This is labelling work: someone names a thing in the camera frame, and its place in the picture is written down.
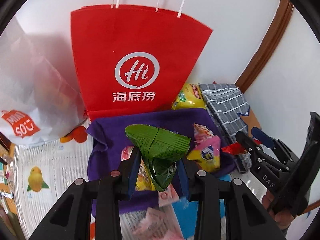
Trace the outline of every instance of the white circle logo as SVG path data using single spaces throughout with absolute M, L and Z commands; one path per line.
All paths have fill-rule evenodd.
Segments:
M 155 68 L 155 71 L 154 71 L 153 76 L 151 77 L 151 79 L 147 83 L 145 83 L 144 85 L 141 85 L 139 87 L 138 86 L 133 86 L 133 85 L 130 85 L 130 84 L 126 83 L 120 76 L 120 70 L 121 70 L 121 67 L 123 66 L 123 64 L 127 60 L 129 60 L 131 58 L 134 58 L 134 57 L 144 57 L 144 58 L 149 59 L 153 63 L 154 68 Z M 132 65 L 131 70 L 124 74 L 125 76 L 127 76 L 127 78 L 126 78 L 127 82 L 130 82 L 131 77 L 132 77 L 133 74 L 135 74 L 134 80 L 137 80 L 140 77 L 140 74 L 141 74 L 141 78 L 143 80 L 147 79 L 149 77 L 148 76 L 148 68 L 149 68 L 149 66 L 146 65 L 147 68 L 145 70 L 143 70 L 143 67 L 145 66 L 145 63 L 142 63 L 140 66 L 138 64 L 139 64 L 139 61 L 137 60 Z M 116 77 L 116 80 L 118 81 L 118 83 L 120 85 L 122 85 L 123 87 L 130 88 L 130 89 L 141 89 L 141 88 L 145 88 L 145 87 L 150 86 L 156 80 L 156 78 L 158 77 L 159 71 L 160 71 L 160 65 L 159 65 L 158 60 L 154 56 L 152 56 L 151 54 L 146 53 L 146 52 L 134 52 L 134 53 L 130 53 L 130 54 L 124 56 L 118 62 L 117 66 L 116 66 L 116 69 L 115 69 L 115 77 Z

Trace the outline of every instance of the human hand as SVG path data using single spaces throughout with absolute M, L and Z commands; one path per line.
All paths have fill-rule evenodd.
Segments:
M 267 209 L 270 206 L 270 203 L 273 201 L 273 199 L 274 196 L 271 194 L 270 191 L 267 191 L 267 193 L 262 198 L 263 207 Z M 289 227 L 291 222 L 294 220 L 294 217 L 291 215 L 288 209 L 284 209 L 276 215 L 272 210 L 270 210 L 269 214 L 277 222 L 281 230 Z

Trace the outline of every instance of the chinese characters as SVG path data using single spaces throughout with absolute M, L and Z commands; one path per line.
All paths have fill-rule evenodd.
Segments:
M 122 92 L 113 93 L 113 102 L 116 101 L 153 101 L 156 97 L 156 92 Z

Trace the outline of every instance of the shopping bag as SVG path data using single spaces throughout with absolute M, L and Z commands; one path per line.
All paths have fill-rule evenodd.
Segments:
M 73 11 L 73 55 L 90 119 L 170 109 L 211 33 L 189 16 L 147 6 Z
M 13 18 L 0 37 L 0 132 L 15 144 L 36 146 L 65 136 L 83 120 L 80 93 Z

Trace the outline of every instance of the blue cartoon logo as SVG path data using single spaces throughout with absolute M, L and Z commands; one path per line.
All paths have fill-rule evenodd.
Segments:
M 201 151 L 201 155 L 202 155 L 202 158 L 205 159 L 205 160 L 213 160 L 213 157 L 214 157 L 214 154 L 213 154 L 213 147 L 212 146 L 208 146 L 206 148 L 204 148 L 202 151 Z

